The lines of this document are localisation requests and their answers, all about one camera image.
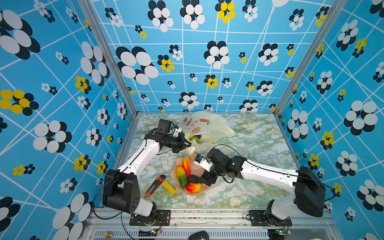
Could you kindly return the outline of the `red yellow mango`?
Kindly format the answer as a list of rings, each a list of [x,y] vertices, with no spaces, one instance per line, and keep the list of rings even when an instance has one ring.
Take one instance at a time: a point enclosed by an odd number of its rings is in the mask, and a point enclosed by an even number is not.
[[[188,183],[186,190],[190,193],[197,193],[202,189],[202,184],[200,183]]]

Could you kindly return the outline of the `green lime fruit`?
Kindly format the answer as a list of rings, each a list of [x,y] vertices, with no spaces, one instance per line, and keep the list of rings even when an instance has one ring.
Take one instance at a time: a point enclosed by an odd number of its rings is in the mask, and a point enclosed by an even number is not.
[[[197,136],[189,136],[189,140],[195,141],[197,144],[200,144],[200,139]]]

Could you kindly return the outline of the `orange peach fruit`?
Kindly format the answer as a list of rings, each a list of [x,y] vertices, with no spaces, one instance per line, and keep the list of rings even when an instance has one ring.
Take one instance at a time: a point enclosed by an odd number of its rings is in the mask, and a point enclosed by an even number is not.
[[[182,159],[182,167],[186,173],[187,178],[191,175],[191,165],[190,165],[190,158],[184,157]]]

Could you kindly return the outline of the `translucent printed plastic bag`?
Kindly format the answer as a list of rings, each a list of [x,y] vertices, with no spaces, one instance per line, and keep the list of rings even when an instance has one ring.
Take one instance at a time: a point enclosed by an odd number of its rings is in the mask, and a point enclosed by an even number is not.
[[[225,118],[206,111],[195,112],[182,117],[179,127],[182,128],[186,139],[189,136],[197,136],[200,144],[192,141],[192,148],[202,147],[214,143],[223,137],[232,137],[236,132],[230,127]]]

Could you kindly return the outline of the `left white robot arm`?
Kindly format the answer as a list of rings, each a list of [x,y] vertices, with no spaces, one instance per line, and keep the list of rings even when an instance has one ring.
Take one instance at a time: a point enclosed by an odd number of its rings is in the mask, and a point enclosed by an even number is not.
[[[173,153],[190,147],[182,128],[161,119],[158,127],[146,133],[143,143],[134,155],[116,170],[108,170],[103,188],[103,206],[137,215],[149,222],[156,219],[156,204],[141,197],[139,178],[154,156],[163,148]]]

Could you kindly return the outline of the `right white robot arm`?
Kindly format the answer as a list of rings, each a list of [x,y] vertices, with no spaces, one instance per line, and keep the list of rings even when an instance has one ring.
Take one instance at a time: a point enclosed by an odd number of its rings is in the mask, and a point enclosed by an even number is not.
[[[197,155],[194,163],[204,169],[200,179],[207,186],[215,184],[218,177],[228,176],[264,182],[289,192],[282,199],[270,200],[263,214],[269,225],[276,226],[300,213],[317,218],[323,216],[326,186],[307,167],[279,169],[257,164],[240,155],[229,158],[216,148],[211,149],[207,157]]]

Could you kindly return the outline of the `pink scalloped plate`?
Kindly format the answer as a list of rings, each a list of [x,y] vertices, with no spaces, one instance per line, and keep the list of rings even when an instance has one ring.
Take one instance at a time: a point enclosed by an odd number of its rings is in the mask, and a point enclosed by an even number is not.
[[[200,177],[204,173],[204,169],[194,163],[196,156],[197,156],[196,153],[188,155],[188,157],[190,158],[191,174]],[[183,158],[178,158],[177,161],[176,161],[175,168],[171,171],[171,177],[172,177],[172,179],[175,182],[175,189],[177,191],[181,192],[181,193],[184,193],[186,195],[193,196],[193,197],[196,197],[196,196],[198,196],[198,195],[200,195],[200,194],[210,190],[212,187],[207,186],[205,184],[202,184],[202,188],[201,188],[200,191],[198,191],[196,193],[192,193],[192,192],[189,192],[186,188],[183,189],[180,186],[180,183],[179,183],[179,181],[177,179],[176,170],[177,170],[177,166],[179,166],[179,165],[181,166],[182,165],[182,160],[183,160]]]

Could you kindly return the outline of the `green orange papaya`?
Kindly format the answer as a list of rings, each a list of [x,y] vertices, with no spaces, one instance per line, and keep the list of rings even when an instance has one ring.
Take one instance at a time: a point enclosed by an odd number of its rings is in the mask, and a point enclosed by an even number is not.
[[[184,168],[181,165],[176,166],[175,173],[181,188],[185,189],[188,185],[188,177]]]

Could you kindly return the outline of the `red black utility knife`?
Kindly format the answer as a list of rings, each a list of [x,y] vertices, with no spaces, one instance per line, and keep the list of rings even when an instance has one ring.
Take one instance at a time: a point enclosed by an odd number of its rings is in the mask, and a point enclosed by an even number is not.
[[[145,193],[144,199],[148,199],[151,195],[156,191],[156,189],[166,180],[165,175],[160,175],[157,179],[152,183],[151,187]]]

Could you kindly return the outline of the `yellow rectangular block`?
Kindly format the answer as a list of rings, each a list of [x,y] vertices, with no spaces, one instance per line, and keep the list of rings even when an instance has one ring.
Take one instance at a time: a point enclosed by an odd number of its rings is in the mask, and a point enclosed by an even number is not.
[[[171,194],[174,195],[176,192],[176,189],[171,186],[166,180],[162,182],[162,186]]]

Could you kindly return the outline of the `black round knob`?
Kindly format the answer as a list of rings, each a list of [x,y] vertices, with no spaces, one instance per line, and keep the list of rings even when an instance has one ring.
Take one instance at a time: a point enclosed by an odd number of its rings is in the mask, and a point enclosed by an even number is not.
[[[189,236],[188,240],[210,240],[210,237],[206,231],[200,231]]]

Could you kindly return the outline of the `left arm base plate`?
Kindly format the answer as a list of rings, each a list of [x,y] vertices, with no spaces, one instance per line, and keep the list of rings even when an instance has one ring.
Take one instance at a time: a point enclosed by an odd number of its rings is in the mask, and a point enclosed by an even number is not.
[[[149,216],[131,215],[130,226],[169,226],[171,220],[170,210],[152,211]]]

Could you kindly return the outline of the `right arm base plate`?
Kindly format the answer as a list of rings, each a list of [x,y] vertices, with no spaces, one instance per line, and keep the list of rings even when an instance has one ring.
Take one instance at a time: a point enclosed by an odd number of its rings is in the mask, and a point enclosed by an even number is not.
[[[253,227],[291,227],[292,221],[290,217],[284,220],[266,214],[265,210],[250,210],[246,215],[246,219],[251,222]]]

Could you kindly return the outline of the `aluminium front rail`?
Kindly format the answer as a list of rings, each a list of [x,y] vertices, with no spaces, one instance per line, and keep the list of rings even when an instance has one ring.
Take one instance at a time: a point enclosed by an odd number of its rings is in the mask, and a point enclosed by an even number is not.
[[[91,216],[82,240],[188,240],[206,231],[210,240],[341,240],[342,235],[329,211],[323,217],[298,214],[291,227],[253,227],[246,219],[251,209],[170,209],[169,226],[130,226],[131,216],[97,209],[102,219]]]

